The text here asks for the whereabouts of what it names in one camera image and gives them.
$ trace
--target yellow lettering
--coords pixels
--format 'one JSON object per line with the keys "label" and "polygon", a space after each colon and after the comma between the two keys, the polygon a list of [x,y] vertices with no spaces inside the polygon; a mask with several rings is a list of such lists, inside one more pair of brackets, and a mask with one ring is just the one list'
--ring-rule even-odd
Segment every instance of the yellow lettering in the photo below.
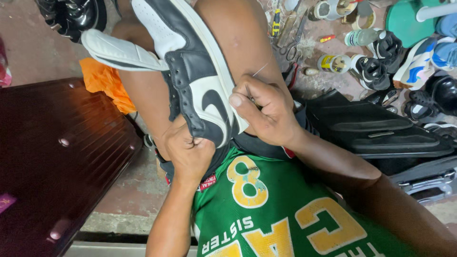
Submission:
{"label": "yellow lettering", "polygon": [[272,224],[271,233],[264,234],[261,229],[256,229],[241,235],[257,256],[294,256],[288,218]]}
{"label": "yellow lettering", "polygon": [[243,257],[238,240],[221,247],[205,257]]}
{"label": "yellow lettering", "polygon": [[329,232],[323,228],[308,235],[314,249],[322,255],[365,238],[367,233],[357,221],[338,203],[329,197],[318,198],[295,213],[295,219],[302,229],[317,223],[317,214],[327,211],[338,224],[339,228]]}

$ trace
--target hand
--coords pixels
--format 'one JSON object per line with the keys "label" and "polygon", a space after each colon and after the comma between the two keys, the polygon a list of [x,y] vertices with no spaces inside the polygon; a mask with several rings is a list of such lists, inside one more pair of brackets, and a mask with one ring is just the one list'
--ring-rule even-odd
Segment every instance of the hand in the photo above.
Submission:
{"label": "hand", "polygon": [[[261,111],[248,98],[249,94],[262,106]],[[287,147],[295,135],[302,131],[293,115],[292,106],[286,103],[284,92],[250,75],[241,77],[229,101],[257,136],[268,144]]]}
{"label": "hand", "polygon": [[192,138],[184,118],[179,116],[165,132],[165,148],[175,167],[173,181],[197,187],[208,170],[216,147],[208,139]]}

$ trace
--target orange plastic bag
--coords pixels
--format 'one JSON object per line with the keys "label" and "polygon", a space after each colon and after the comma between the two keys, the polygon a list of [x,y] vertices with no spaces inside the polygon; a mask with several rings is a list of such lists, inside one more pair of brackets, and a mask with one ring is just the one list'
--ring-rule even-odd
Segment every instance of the orange plastic bag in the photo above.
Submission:
{"label": "orange plastic bag", "polygon": [[80,60],[80,65],[87,91],[104,91],[124,114],[137,111],[122,85],[117,69],[99,63],[93,58]]}

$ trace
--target green jersey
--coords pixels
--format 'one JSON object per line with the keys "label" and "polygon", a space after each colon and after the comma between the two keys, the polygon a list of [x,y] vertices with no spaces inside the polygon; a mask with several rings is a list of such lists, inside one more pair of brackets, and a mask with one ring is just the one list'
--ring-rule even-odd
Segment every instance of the green jersey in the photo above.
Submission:
{"label": "green jersey", "polygon": [[415,256],[305,173],[232,148],[216,182],[194,197],[198,256]]}

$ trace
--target black swoosh logo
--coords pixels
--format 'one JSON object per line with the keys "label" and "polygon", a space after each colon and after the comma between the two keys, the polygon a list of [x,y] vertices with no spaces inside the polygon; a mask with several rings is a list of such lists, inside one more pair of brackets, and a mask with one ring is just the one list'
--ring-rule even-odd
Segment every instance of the black swoosh logo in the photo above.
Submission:
{"label": "black swoosh logo", "polygon": [[208,90],[204,95],[202,99],[202,109],[205,110],[206,107],[208,107],[210,104],[214,105],[216,109],[218,110],[219,114],[221,115],[222,120],[225,122],[225,127],[226,127],[226,143],[230,140],[230,137],[232,135],[232,132],[238,133],[239,132],[239,127],[238,123],[236,122],[236,117],[235,114],[233,114],[233,121],[234,121],[234,127],[230,126],[230,120],[229,120],[229,115],[227,114],[227,110],[225,109],[224,103],[222,102],[221,96],[219,93],[213,89]]}

